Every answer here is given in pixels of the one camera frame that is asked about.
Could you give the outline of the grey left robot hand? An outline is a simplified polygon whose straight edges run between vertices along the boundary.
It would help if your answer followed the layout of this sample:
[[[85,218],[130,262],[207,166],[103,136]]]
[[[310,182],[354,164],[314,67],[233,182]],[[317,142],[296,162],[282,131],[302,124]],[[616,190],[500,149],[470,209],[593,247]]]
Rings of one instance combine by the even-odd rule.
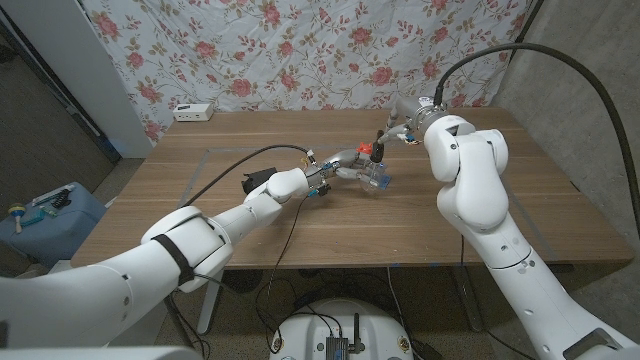
[[[370,155],[354,149],[343,150],[321,163],[314,163],[305,171],[310,188],[323,186],[328,179],[338,177],[357,180],[365,191],[385,190],[391,181],[386,165],[374,162]]]

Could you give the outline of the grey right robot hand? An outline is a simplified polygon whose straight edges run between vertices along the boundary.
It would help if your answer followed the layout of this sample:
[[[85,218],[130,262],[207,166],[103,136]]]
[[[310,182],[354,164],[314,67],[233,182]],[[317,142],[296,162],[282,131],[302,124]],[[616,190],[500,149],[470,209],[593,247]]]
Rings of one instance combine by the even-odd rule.
[[[402,141],[410,145],[419,144],[431,124],[447,114],[446,108],[435,105],[432,97],[400,97],[392,107],[385,130],[376,143],[382,145]]]

